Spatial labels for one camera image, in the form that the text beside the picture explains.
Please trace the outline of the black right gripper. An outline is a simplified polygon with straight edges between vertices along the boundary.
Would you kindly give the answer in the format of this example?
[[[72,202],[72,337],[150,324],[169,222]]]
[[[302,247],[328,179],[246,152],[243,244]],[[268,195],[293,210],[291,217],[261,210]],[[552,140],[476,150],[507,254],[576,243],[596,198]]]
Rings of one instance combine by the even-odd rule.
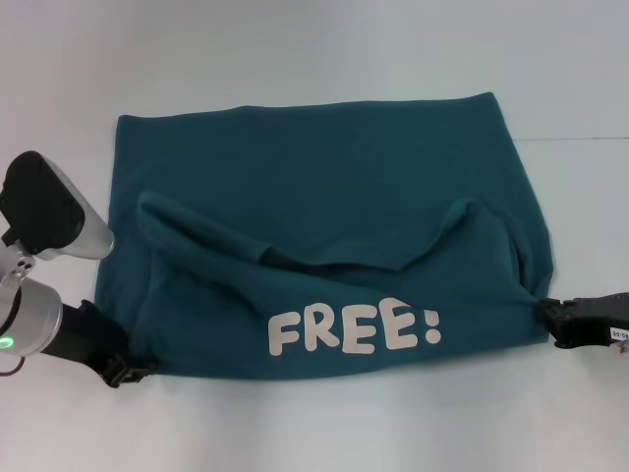
[[[577,298],[563,304],[543,299],[536,303],[535,318],[557,348],[615,345],[618,350],[628,349],[627,293]]]

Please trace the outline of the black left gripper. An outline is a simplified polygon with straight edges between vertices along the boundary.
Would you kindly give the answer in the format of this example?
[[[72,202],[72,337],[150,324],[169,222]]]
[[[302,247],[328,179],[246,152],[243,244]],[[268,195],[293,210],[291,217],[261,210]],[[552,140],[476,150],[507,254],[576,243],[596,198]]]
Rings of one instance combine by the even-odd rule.
[[[114,389],[157,370],[155,360],[131,357],[127,333],[87,300],[78,308],[63,305],[60,326],[42,353],[86,365]]]

